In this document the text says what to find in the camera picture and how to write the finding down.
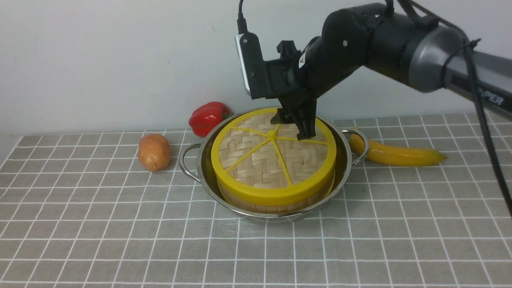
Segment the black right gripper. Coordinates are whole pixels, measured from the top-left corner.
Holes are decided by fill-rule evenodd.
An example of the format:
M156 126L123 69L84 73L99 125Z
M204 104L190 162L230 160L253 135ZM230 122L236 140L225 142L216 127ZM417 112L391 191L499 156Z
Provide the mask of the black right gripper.
M266 62L266 98L277 99L272 125L295 124L297 139L316 136L317 99L368 62L370 8L344 8L326 18L320 36L304 48L293 41L277 45L279 58Z

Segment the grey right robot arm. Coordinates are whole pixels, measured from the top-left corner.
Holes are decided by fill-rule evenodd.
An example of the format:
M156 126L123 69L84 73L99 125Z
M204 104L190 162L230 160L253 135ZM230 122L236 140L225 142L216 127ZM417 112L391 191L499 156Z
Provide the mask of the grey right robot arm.
M292 61L295 91L279 97L273 124L295 124L298 139L315 136L317 99L361 67L421 93L447 89L511 119L511 60L475 52L476 41L453 24L401 0L332 12L322 34Z

